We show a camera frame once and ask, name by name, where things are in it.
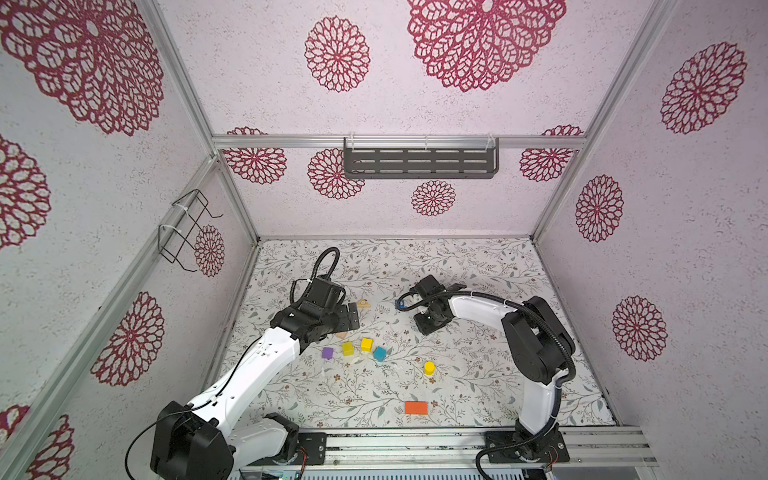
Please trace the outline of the orange rectangular wood block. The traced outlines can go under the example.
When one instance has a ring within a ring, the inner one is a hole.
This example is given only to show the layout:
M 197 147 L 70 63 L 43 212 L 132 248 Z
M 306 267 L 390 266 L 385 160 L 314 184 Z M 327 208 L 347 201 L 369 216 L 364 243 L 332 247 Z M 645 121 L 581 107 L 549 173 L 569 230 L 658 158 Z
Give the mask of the orange rectangular wood block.
M 406 415 L 428 415 L 429 404 L 422 401 L 407 401 L 404 404 L 404 412 Z

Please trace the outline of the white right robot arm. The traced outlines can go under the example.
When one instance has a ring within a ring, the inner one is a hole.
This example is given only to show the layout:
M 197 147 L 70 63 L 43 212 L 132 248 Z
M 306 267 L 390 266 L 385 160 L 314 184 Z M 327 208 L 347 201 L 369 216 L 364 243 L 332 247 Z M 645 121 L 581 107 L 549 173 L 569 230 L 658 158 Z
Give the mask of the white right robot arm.
M 554 430 L 562 387 L 576 376 L 575 343 L 546 300 L 533 296 L 513 302 L 470 291 L 463 284 L 445 287 L 429 275 L 395 301 L 401 312 L 414 310 L 418 331 L 430 335 L 455 319 L 470 320 L 505 335 L 513 362 L 524 377 L 522 407 L 515 426 L 522 441 Z

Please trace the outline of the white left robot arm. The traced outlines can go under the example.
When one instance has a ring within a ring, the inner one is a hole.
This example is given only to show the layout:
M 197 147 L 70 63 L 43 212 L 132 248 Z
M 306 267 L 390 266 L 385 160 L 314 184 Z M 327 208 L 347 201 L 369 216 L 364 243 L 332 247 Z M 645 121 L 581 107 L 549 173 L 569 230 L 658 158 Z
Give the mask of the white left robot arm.
M 231 479 L 264 459 L 288 463 L 299 456 L 299 427 L 269 413 L 240 428 L 237 423 L 261 391 L 313 343 L 359 326 L 357 306 L 328 275 L 278 311 L 269 327 L 236 365 L 185 404 L 172 401 L 153 426 L 149 460 L 162 479 Z

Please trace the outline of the teal wood cube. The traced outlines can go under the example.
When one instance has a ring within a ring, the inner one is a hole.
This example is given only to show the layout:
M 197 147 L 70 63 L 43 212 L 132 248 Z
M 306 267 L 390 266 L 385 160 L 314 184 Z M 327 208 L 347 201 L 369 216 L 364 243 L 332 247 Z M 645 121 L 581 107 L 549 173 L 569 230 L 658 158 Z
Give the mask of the teal wood cube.
M 377 347 L 373 352 L 373 356 L 377 361 L 383 362 L 386 359 L 387 351 L 383 347 Z

